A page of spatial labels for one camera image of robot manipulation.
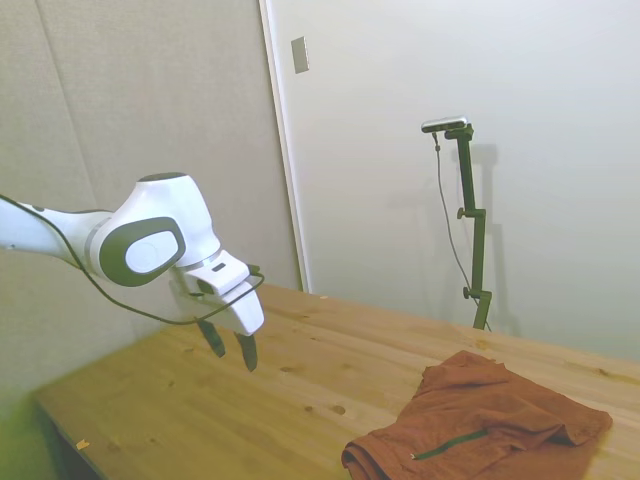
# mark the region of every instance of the wood grain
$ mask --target wood grain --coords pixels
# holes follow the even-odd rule
[[[344,445],[392,423],[428,365],[466,349],[593,408],[614,426],[588,479],[637,479],[640,365],[265,285],[259,365],[230,332],[215,357],[168,328],[42,389],[101,475],[121,480],[348,479]]]

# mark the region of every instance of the black metal stand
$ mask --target black metal stand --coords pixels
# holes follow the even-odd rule
[[[473,138],[473,127],[471,124],[468,124],[463,128],[448,130],[444,133],[444,137],[447,140],[456,140],[458,142],[462,196],[464,198],[464,208],[458,210],[458,219],[462,217],[474,219],[471,290],[464,287],[462,293],[464,298],[471,297],[478,300],[478,308],[473,321],[473,328],[484,330],[487,324],[487,315],[489,314],[492,294],[482,289],[487,211],[483,208],[476,208],[475,194],[473,191],[473,171],[471,169],[471,153],[469,150],[469,142]]]

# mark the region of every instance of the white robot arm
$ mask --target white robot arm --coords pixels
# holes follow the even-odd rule
[[[125,287],[145,285],[171,270],[172,291],[181,305],[226,308],[215,320],[205,315],[190,323],[198,323],[220,356],[222,342],[213,323],[206,324],[204,319],[232,329],[247,366],[255,368],[252,335],[264,322],[256,287],[249,283],[256,271],[221,248],[202,194],[188,175],[165,173],[140,179],[113,213],[60,212],[0,197],[0,248],[55,256]]]

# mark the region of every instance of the rust-colored fabric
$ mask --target rust-colored fabric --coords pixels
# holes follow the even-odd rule
[[[462,351],[427,368],[396,423],[350,442],[342,464],[353,480],[577,480],[611,423]]]

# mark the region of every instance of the door frame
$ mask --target door frame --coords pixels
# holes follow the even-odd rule
[[[304,231],[302,228],[302,218],[300,217],[300,204],[298,201],[296,186],[296,175],[293,159],[293,152],[287,141],[287,115],[283,104],[284,94],[281,91],[280,78],[278,73],[279,58],[277,50],[273,45],[273,22],[271,18],[271,1],[258,0],[260,5],[260,16],[262,17],[262,31],[264,34],[264,43],[267,52],[267,62],[269,65],[269,76],[271,78],[271,90],[273,92],[273,104],[276,113],[276,122],[278,125],[278,134],[280,138],[280,150],[282,151],[282,163],[284,167],[284,176],[287,184],[287,195],[289,198],[289,208],[291,210],[291,223],[293,225],[293,236],[296,244],[296,253],[298,256],[298,265],[300,268],[300,280],[302,282],[302,290],[312,292],[313,286],[309,278],[309,264],[305,255]]]

